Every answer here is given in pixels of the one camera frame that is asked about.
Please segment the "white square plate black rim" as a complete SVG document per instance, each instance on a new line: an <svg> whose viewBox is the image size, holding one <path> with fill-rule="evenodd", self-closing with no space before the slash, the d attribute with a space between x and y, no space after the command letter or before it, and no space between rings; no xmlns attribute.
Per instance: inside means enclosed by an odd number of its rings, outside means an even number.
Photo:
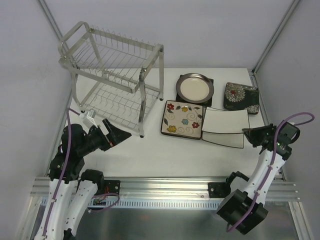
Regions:
<svg viewBox="0 0 320 240"><path fill-rule="evenodd" d="M223 111L207 108L203 118L202 131L213 134L242 134L250 127L248 111Z"/></svg>

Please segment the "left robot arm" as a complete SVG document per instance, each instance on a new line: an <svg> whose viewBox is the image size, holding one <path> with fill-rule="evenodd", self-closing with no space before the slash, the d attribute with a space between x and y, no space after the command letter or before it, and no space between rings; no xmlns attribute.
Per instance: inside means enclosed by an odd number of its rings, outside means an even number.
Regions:
<svg viewBox="0 0 320 240"><path fill-rule="evenodd" d="M76 236L84 213L93 212L88 207L92 199L115 197L115 204L120 201L119 191L105 184L103 172L82 170L87 155L96 150L105 152L132 136L106 118L102 122L107 134L95 124L88 131L78 123L63 129L58 152L49 166L48 197L36 240L69 240Z"/></svg>

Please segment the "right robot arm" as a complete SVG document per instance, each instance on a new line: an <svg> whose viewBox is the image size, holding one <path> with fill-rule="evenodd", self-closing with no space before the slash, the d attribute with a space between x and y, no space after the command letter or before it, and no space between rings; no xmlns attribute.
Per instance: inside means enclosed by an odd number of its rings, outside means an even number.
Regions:
<svg viewBox="0 0 320 240"><path fill-rule="evenodd" d="M237 171L224 185L227 195L217 209L226 221L226 231L239 231L246 235L268 215L265 202L268 190L292 154L290 144L300 136L300 129L289 122L279 126L270 124L256 128L244 128L244 136L254 148L261 147L257 165L250 177Z"/></svg>

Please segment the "cream floral square plate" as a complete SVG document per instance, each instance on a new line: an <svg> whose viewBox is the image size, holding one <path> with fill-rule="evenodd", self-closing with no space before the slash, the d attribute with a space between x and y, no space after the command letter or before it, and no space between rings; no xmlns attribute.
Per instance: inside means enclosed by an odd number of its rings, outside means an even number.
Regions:
<svg viewBox="0 0 320 240"><path fill-rule="evenodd" d="M204 112L201 105L167 100L160 132L163 135L200 140Z"/></svg>

